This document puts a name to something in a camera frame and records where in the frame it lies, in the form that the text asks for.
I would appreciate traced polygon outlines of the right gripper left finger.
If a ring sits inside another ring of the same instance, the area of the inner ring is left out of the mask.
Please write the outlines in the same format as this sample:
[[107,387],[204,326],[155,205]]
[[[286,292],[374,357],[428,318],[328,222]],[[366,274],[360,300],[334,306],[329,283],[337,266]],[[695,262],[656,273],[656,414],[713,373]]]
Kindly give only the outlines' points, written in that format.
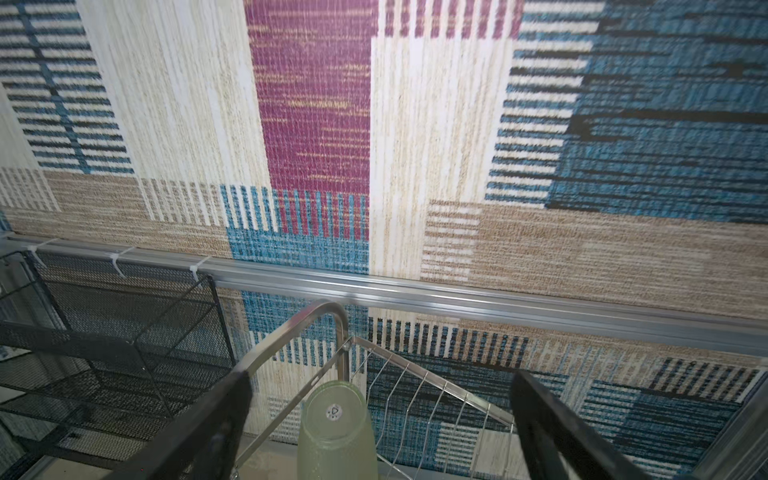
[[231,371],[109,479],[228,479],[252,398],[249,376]]

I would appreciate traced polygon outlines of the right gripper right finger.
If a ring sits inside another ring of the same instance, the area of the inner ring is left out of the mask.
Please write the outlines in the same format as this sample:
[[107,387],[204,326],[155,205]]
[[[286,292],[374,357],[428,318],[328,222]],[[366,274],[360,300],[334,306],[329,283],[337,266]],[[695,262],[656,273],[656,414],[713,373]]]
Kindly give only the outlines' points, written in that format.
[[529,373],[513,373],[509,399],[532,479],[649,477]]

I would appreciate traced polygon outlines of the frosted green cup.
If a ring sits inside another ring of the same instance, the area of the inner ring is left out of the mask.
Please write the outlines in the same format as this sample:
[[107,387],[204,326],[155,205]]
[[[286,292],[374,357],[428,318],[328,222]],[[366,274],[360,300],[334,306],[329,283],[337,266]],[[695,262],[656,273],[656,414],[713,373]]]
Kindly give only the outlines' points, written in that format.
[[360,390],[342,380],[316,388],[301,409],[299,479],[377,479],[370,413]]

